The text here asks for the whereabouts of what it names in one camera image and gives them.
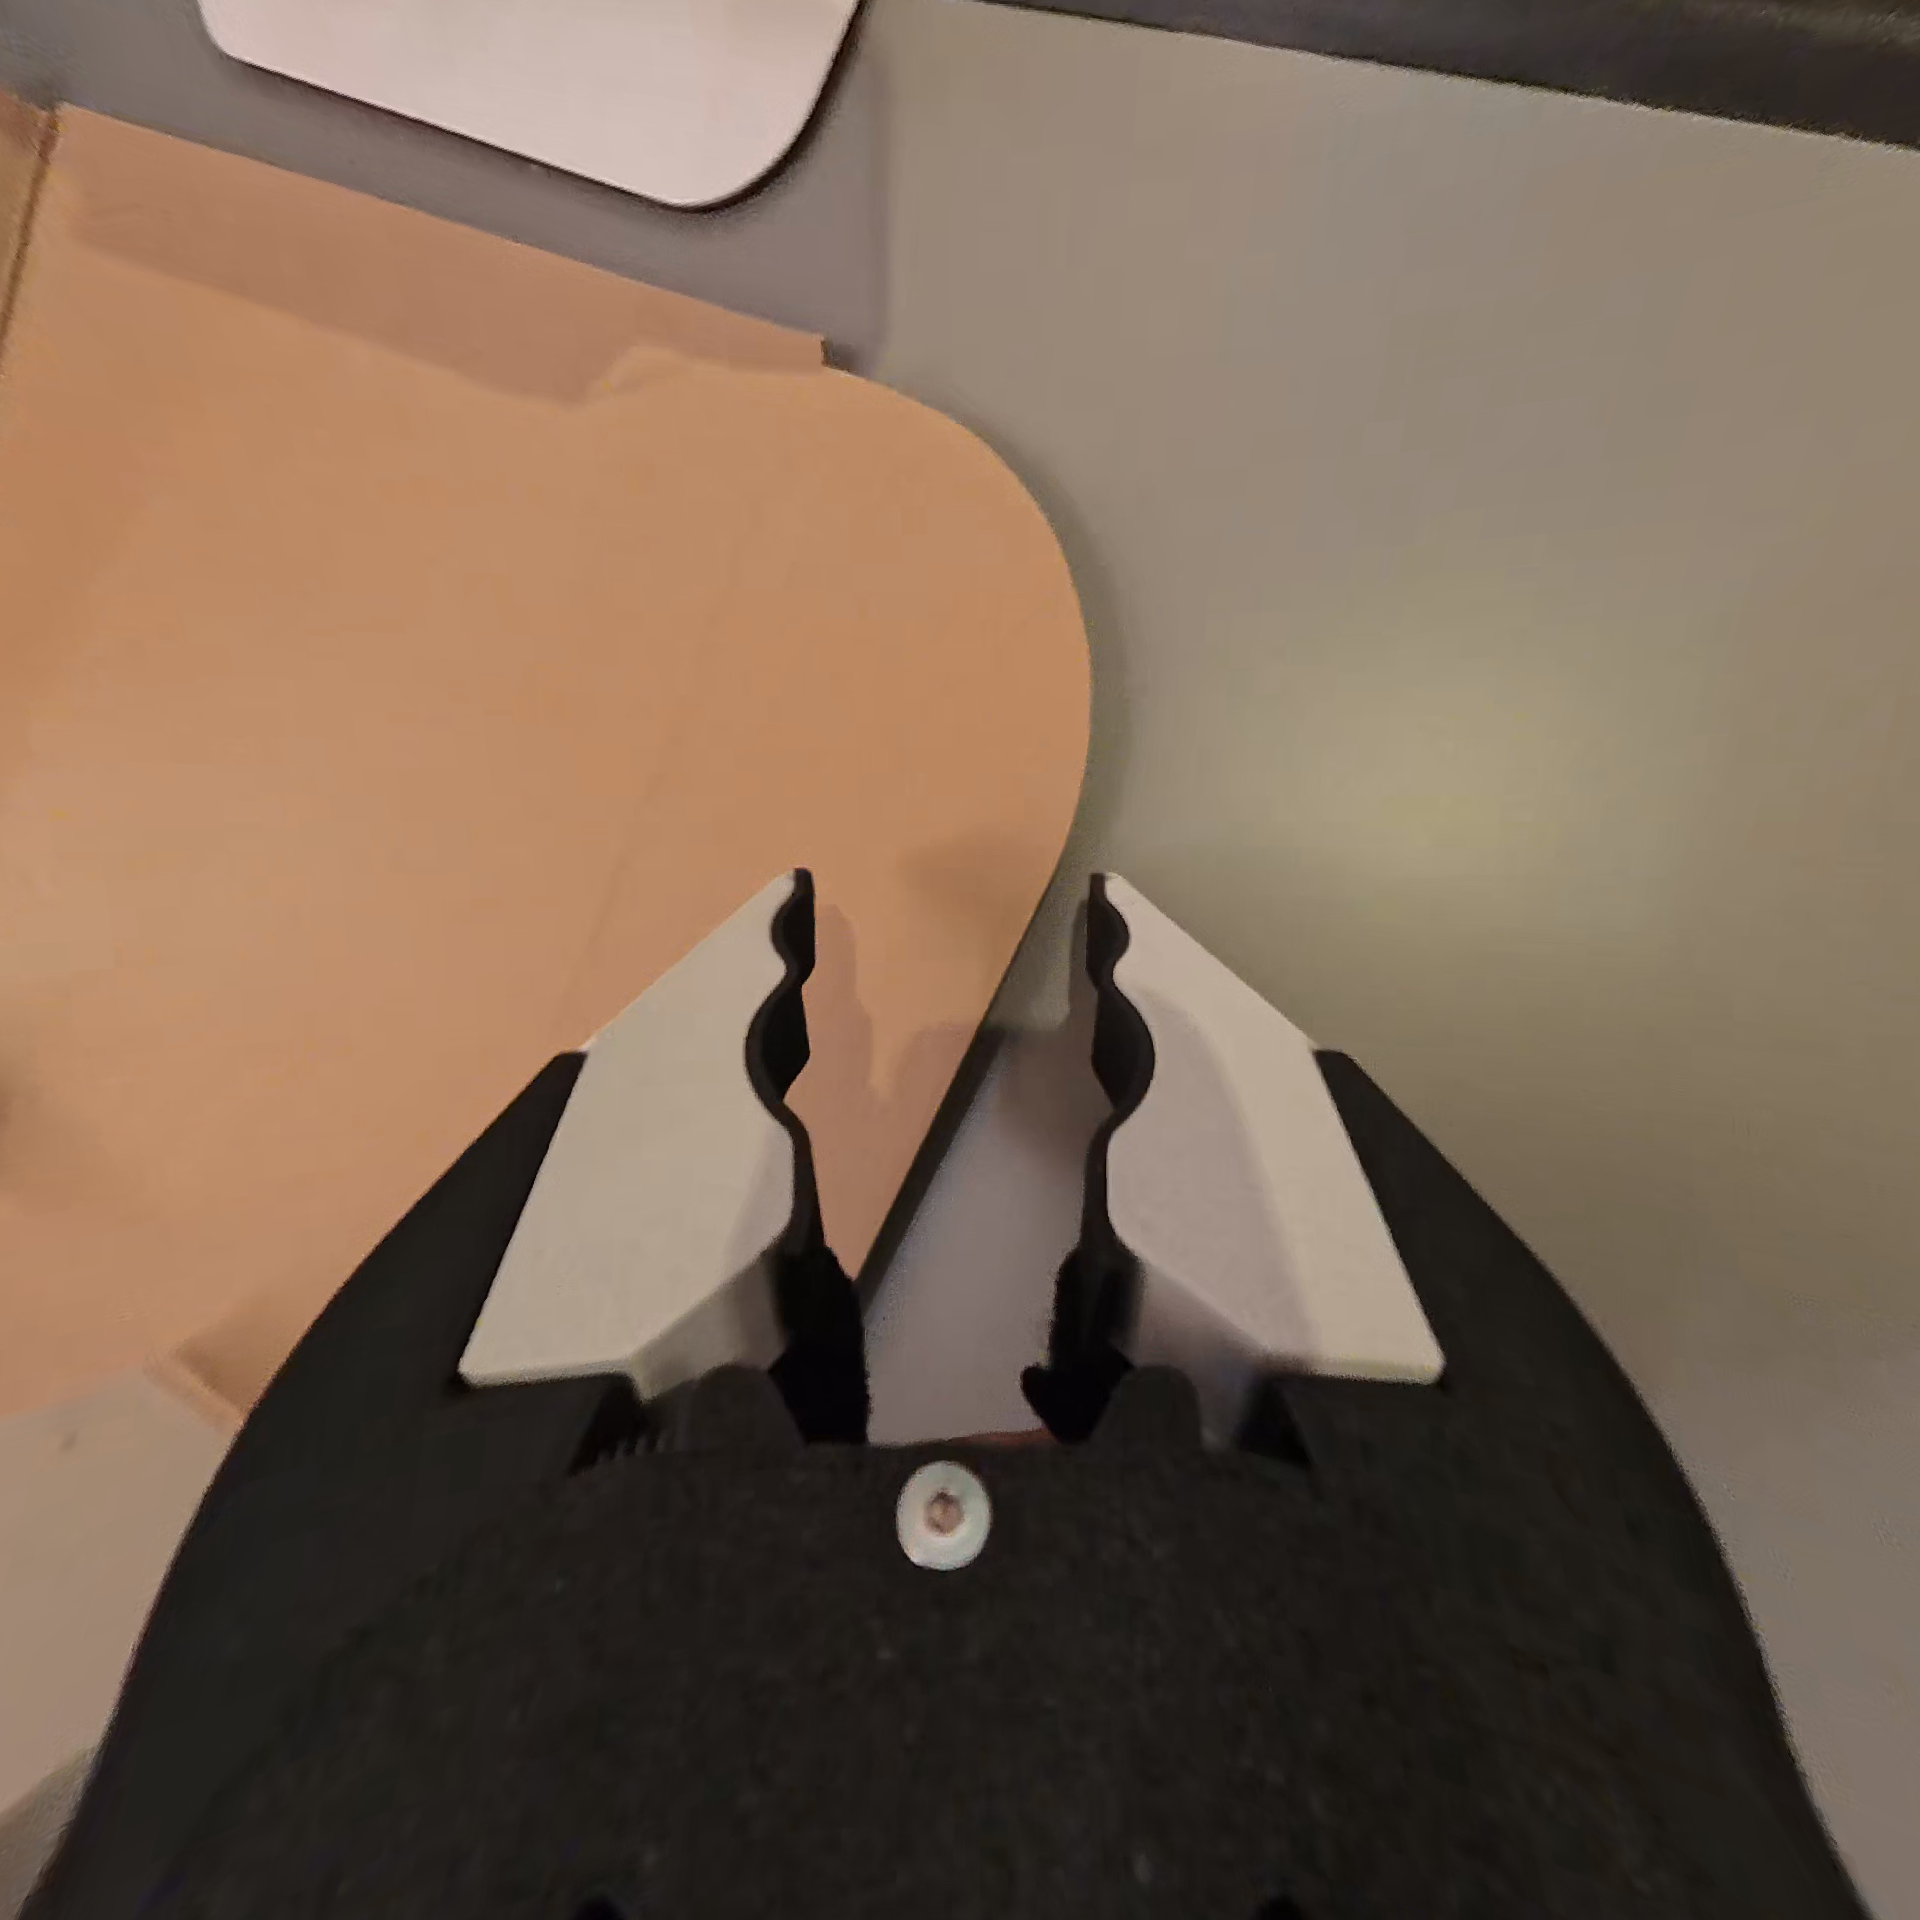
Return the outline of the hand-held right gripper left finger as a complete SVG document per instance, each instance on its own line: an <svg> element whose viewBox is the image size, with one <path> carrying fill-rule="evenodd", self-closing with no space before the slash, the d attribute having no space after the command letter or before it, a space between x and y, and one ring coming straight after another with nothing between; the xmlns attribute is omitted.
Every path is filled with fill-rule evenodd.
<svg viewBox="0 0 1920 1920"><path fill-rule="evenodd" d="M759 1367L807 1440L869 1438L858 1290L788 1102L813 964L813 877L784 870L587 1039L466 1384L605 1375L661 1402Z"/></svg>

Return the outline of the brown cardboard box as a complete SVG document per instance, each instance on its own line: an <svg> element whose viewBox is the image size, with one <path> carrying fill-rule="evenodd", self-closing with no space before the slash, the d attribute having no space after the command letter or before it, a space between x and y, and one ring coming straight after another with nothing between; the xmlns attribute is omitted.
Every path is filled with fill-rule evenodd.
<svg viewBox="0 0 1920 1920"><path fill-rule="evenodd" d="M1091 648L804 330L4 96L4 1414L255 1396L553 1053L810 869L858 1270L1065 853Z"/></svg>

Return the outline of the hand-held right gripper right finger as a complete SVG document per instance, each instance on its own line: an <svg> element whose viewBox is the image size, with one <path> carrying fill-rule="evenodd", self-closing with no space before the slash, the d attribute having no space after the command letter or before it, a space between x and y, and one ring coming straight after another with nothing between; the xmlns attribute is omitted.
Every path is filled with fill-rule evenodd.
<svg viewBox="0 0 1920 1920"><path fill-rule="evenodd" d="M1106 1110L1024 1373L1042 1425L1088 1440L1143 1368L1189 1383L1212 1445L1255 1432L1285 1375L1439 1384L1442 1343L1305 1031L1111 870L1088 884L1083 968Z"/></svg>

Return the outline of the white rounded flat plate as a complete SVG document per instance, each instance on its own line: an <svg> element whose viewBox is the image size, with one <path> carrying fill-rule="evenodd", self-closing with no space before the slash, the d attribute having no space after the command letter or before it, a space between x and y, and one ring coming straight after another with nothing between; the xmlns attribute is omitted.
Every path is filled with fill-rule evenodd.
<svg viewBox="0 0 1920 1920"><path fill-rule="evenodd" d="M200 2L257 71L641 201L719 208L804 132L858 2Z"/></svg>

